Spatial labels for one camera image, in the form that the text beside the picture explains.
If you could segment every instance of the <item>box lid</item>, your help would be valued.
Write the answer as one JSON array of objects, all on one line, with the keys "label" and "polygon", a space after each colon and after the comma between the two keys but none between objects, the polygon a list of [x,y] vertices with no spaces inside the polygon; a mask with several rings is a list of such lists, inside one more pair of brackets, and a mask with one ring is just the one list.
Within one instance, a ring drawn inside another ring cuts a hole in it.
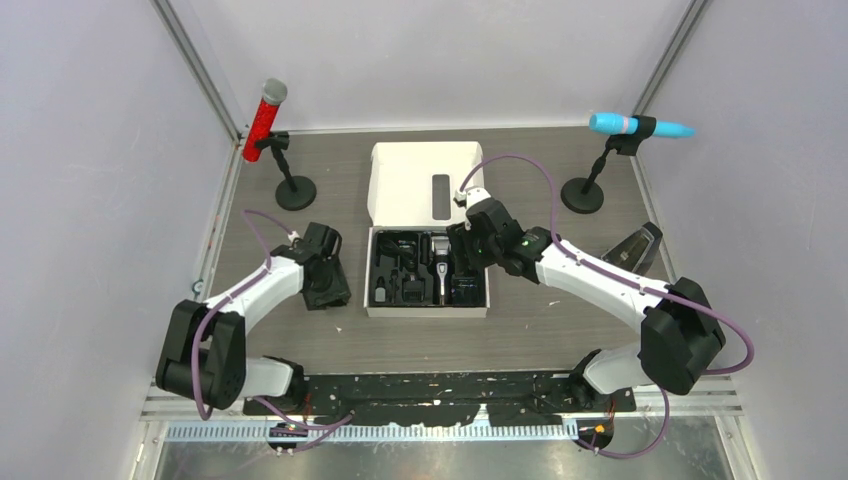
[{"label": "box lid", "polygon": [[[453,202],[453,194],[482,158],[477,142],[377,143],[371,151],[368,185],[371,221],[382,227],[448,226],[464,221],[464,211]],[[468,185],[483,186],[482,169]]]}]

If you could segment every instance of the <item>microphone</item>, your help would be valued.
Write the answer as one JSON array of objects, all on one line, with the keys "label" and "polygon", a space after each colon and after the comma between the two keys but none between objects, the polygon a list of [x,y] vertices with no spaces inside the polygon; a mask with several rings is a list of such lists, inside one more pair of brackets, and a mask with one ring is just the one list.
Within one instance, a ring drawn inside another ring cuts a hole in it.
[{"label": "microphone", "polygon": [[259,160],[261,151],[256,148],[256,141],[271,134],[271,125],[273,125],[277,110],[280,109],[280,104],[286,99],[288,91],[286,84],[276,78],[269,78],[262,85],[262,99],[259,101],[259,108],[256,110],[256,116],[253,117],[253,125],[250,126],[247,141],[244,143],[244,150],[241,154],[248,162]]},{"label": "microphone", "polygon": [[[589,128],[607,135],[633,134],[639,126],[639,119],[625,117],[617,113],[596,113],[589,119]],[[686,138],[695,135],[695,129],[679,123],[660,122],[654,128],[655,137]]]}]

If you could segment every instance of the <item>white wall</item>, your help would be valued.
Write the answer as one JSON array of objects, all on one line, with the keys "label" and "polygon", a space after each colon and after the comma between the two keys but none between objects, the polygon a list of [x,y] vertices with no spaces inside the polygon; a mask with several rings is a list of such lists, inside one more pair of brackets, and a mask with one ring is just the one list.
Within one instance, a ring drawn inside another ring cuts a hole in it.
[{"label": "white wall", "polygon": [[266,78],[289,85],[277,129],[559,125],[630,111],[689,3],[189,1],[243,118]]},{"label": "white wall", "polygon": [[229,140],[148,2],[2,2],[0,46],[0,478],[123,478]]},{"label": "white wall", "polygon": [[678,273],[756,343],[735,380],[778,479],[845,478],[846,18],[835,0],[713,2],[648,110],[698,134],[640,152]]}]

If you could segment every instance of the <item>open box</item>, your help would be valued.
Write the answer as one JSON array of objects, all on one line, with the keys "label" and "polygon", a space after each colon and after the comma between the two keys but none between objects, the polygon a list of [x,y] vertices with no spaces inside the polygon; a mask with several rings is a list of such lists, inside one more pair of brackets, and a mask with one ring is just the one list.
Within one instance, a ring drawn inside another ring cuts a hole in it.
[{"label": "open box", "polygon": [[[446,227],[465,221],[453,192],[482,155],[477,142],[374,145],[363,300],[369,316],[486,316],[488,270],[456,272],[445,251]],[[469,185],[483,186],[482,170]]]}]

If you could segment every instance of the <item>black stand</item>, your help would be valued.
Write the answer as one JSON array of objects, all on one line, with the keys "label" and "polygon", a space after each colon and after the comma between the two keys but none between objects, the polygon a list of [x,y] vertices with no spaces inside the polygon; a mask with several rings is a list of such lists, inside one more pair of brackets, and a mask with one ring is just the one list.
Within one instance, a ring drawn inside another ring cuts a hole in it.
[{"label": "black stand", "polygon": [[639,126],[632,135],[610,135],[604,144],[604,153],[595,160],[589,178],[577,177],[565,182],[559,196],[569,210],[576,213],[595,213],[604,205],[604,191],[595,183],[598,175],[604,171],[607,155],[613,150],[619,155],[633,156],[642,140],[650,137],[657,126],[657,119],[642,115],[633,115],[639,120]]},{"label": "black stand", "polygon": [[283,172],[285,180],[277,186],[277,191],[274,197],[277,199],[277,205],[283,210],[296,211],[312,205],[315,201],[315,196],[318,195],[318,189],[315,183],[307,177],[292,176],[289,170],[289,162],[286,161],[286,156],[283,150],[289,148],[289,133],[280,132],[272,133],[270,137],[257,140],[256,148],[264,150],[271,149],[271,154],[274,160],[277,161],[277,167]]}]

